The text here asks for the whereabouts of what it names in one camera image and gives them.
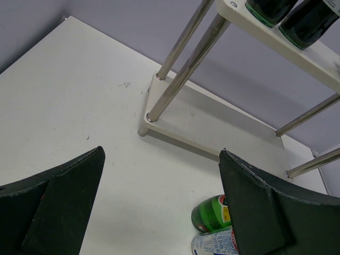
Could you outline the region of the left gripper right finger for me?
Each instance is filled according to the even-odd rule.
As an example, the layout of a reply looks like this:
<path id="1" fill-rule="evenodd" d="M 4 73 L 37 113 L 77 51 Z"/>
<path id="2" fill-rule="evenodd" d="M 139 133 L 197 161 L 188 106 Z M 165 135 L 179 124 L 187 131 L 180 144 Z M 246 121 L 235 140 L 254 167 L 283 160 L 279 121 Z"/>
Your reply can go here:
<path id="1" fill-rule="evenodd" d="M 219 170 L 239 254 L 339 254 L 339 198 L 222 150 Z"/>

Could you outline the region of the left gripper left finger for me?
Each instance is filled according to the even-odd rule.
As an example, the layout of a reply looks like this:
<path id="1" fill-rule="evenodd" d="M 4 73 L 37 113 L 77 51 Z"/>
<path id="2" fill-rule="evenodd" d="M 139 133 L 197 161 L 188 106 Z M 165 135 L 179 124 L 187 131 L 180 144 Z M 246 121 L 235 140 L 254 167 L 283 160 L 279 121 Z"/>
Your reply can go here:
<path id="1" fill-rule="evenodd" d="M 1 254 L 79 254 L 105 163 L 98 146 L 1 186 Z"/>

